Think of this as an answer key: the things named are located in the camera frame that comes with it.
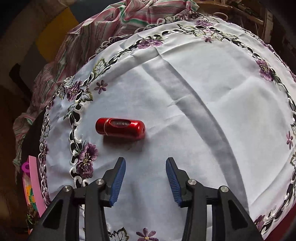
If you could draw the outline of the magenta plastic cup toy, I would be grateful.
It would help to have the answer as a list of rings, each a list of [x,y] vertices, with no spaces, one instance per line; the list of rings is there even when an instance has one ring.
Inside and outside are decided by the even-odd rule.
[[[28,176],[30,175],[30,164],[29,164],[28,161],[27,161],[27,162],[24,162],[24,163],[22,164],[22,171],[23,171],[24,173],[26,173]]]

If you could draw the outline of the pink-rimmed white tray box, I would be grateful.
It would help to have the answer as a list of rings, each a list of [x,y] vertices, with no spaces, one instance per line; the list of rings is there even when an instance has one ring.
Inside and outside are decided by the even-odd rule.
[[[23,172],[22,181],[25,200],[28,207],[26,223],[28,226],[28,233],[31,233],[39,218],[45,212],[46,205],[43,200],[39,182],[37,158],[29,156],[27,161],[30,164],[30,175],[28,176]]]

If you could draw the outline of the red metallic capsule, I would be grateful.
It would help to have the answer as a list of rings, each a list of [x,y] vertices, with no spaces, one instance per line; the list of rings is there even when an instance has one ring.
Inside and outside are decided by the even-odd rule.
[[[130,140],[142,140],[145,138],[145,124],[140,120],[122,118],[99,118],[95,129],[98,134]]]

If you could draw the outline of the white floral embroidered tablecloth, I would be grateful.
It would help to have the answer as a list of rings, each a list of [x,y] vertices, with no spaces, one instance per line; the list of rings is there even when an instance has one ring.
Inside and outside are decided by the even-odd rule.
[[[145,138],[100,135],[99,118],[142,121]],[[119,157],[111,240],[182,238],[186,211],[174,202],[168,157],[205,186],[228,186],[267,238],[295,205],[295,75],[270,45],[218,18],[136,31],[54,92],[40,138],[46,204]]]

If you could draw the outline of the pink striped bedsheet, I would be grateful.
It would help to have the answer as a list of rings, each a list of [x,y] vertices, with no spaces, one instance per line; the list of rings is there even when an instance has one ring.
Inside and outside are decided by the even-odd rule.
[[[67,31],[53,59],[34,80],[29,108],[14,121],[16,157],[13,165],[16,170],[21,168],[26,134],[66,77],[74,75],[89,58],[121,37],[149,25],[189,19],[198,9],[194,1],[119,1]]]

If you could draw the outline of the multicolour padded headboard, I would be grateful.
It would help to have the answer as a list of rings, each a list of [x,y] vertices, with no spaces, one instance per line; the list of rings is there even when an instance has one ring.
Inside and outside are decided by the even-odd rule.
[[[113,1],[3,1],[18,13],[1,38],[1,84],[31,90],[39,71],[54,61],[67,34]]]

